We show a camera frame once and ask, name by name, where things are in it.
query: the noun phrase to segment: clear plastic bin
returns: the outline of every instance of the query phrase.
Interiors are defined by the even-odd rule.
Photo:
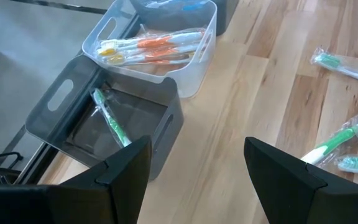
[[[126,67],[98,63],[100,66],[113,72],[154,83],[161,83],[164,78],[171,77],[178,85],[178,93],[181,98],[193,96],[203,81],[215,50],[217,8],[214,2],[208,0],[186,0],[184,2],[187,7],[184,7],[182,11],[167,10],[165,8],[165,10],[161,10],[160,13],[154,13],[155,18],[150,19],[150,14],[147,15],[148,18],[139,14],[131,1],[116,0],[85,39],[82,46],[83,52],[86,56],[98,63],[96,57],[93,55],[97,40],[133,37],[139,33],[141,24],[161,31],[205,27],[205,35],[201,39],[200,45],[191,61],[186,66],[178,70],[169,71],[165,75],[152,75]],[[188,5],[192,3],[194,3],[195,6],[188,7]]]

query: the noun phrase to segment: wood grain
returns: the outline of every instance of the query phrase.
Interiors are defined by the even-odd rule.
[[[185,122],[139,223],[268,223],[244,138],[301,157],[358,114],[358,80],[309,63],[321,45],[358,68],[358,0],[240,0],[199,92],[181,101]],[[348,145],[358,154],[357,140]],[[59,154],[40,183],[86,169]]]

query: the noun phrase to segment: toothbrush handle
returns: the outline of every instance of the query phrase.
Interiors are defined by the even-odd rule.
[[[351,128],[347,128],[338,132],[335,136],[333,136],[330,140],[322,143],[318,147],[326,146],[326,150],[323,152],[324,156],[327,156],[329,153],[333,152],[339,145],[350,140],[356,135],[356,131],[358,131],[358,127],[354,126]]]
[[[324,159],[330,152],[333,152],[340,144],[353,138],[358,132],[358,126],[347,128],[338,132],[330,140],[317,146],[315,149],[304,155],[301,160],[307,163],[316,165],[319,161]]]

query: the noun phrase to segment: toothbrush head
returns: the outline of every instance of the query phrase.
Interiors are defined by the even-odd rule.
[[[104,40],[100,43],[100,48],[97,50],[97,53],[100,56],[109,56],[117,53],[117,48],[119,43],[117,40]]]
[[[358,174],[358,157],[346,156],[337,166],[339,170]]]
[[[121,54],[115,54],[106,59],[106,62],[111,65],[122,65],[125,63],[125,58]]]
[[[314,58],[314,62],[324,68],[335,70],[341,65],[341,60],[331,54],[320,53]]]
[[[96,106],[102,106],[104,105],[104,102],[106,102],[106,98],[104,97],[102,91],[98,88],[95,88],[92,92],[92,99]]]

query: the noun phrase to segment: green toothbrush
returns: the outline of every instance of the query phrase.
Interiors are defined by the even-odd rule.
[[[341,59],[335,57],[334,55],[327,54],[321,48],[318,48],[316,52],[317,53],[311,60],[312,63],[317,63],[328,70],[340,72],[358,80],[358,72],[354,72],[350,68],[345,67],[342,64]]]
[[[339,158],[338,169],[358,174],[358,156],[343,156]]]
[[[316,165],[328,154],[332,153],[339,145],[350,140],[356,136],[356,134],[358,134],[358,124],[336,133],[335,136],[333,136],[331,139],[320,144],[315,149],[303,156],[301,160]]]
[[[96,107],[101,110],[101,113],[105,118],[107,124],[109,125],[110,131],[112,132],[112,135],[114,136],[115,140],[119,143],[121,147],[126,147],[127,145],[129,145],[131,143],[131,140],[129,140],[125,131],[116,121],[114,113],[106,104],[106,97],[104,97],[102,91],[96,88],[91,93],[91,96],[94,103],[96,104]]]

